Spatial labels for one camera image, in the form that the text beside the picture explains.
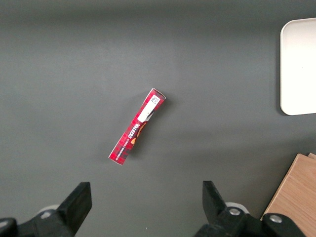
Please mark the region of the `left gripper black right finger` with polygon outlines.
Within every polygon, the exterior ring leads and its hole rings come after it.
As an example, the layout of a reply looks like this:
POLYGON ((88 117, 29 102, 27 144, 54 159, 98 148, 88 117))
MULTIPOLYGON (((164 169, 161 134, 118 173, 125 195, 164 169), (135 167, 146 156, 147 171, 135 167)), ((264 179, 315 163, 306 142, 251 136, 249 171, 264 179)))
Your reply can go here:
POLYGON ((202 206, 208 223, 196 237, 304 237, 295 222, 279 213, 256 219, 236 205, 224 202, 212 181, 203 181, 202 206))

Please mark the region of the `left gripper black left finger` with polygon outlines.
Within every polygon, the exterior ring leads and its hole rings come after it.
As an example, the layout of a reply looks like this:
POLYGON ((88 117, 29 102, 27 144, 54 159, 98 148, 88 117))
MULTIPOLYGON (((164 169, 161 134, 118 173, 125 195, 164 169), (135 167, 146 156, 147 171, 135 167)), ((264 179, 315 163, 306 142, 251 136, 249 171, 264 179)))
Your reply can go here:
POLYGON ((91 186, 81 182, 60 205, 43 208, 22 224, 1 218, 2 237, 74 237, 92 208, 91 186))

